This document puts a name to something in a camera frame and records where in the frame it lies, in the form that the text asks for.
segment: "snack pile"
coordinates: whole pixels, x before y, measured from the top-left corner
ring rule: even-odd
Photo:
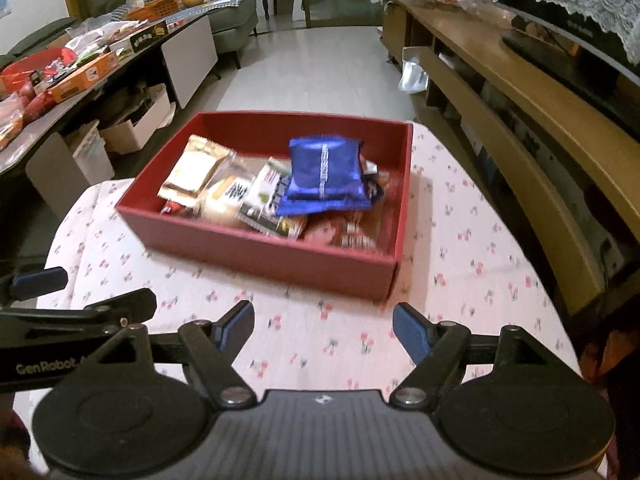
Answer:
[[[289,160],[242,158],[191,136],[158,196],[162,214],[267,236],[378,250],[388,173],[340,136],[289,141]]]

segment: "black circular disc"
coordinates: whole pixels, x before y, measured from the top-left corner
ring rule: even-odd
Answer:
[[[588,384],[544,385],[531,370],[527,381],[492,375],[462,384],[441,404],[442,431],[460,453],[513,475],[567,474],[602,457],[614,419]]]
[[[84,475],[138,476],[180,459],[206,432],[200,396],[180,381],[54,389],[33,415],[47,463]]]

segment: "wooden tv stand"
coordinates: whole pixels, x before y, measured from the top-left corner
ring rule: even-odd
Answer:
[[[502,43],[500,28],[455,6],[422,5],[411,0],[389,0],[382,37],[389,54],[398,61],[403,47],[425,47],[420,51],[420,65],[430,82],[422,109],[416,110],[418,120],[433,131],[478,182],[475,153],[464,133],[434,112],[443,101],[453,104],[485,146],[527,216],[568,313],[573,316],[587,306],[601,305],[603,272],[568,205],[513,132],[480,98],[477,89],[438,54],[442,50],[453,51],[548,133],[548,138],[593,180],[636,240],[640,240],[640,144],[565,86],[511,51]],[[607,292],[604,311],[611,312],[633,290],[640,291],[640,273],[620,286],[624,293],[619,288]]]

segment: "orange basket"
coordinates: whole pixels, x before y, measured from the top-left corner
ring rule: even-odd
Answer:
[[[179,10],[178,0],[153,0],[141,9],[132,10],[127,18],[139,22],[149,20],[150,23],[153,23],[171,16]]]

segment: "dark blue package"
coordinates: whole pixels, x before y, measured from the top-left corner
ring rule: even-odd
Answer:
[[[371,199],[362,179],[359,140],[339,136],[289,141],[291,183],[278,215],[329,210],[367,210]]]

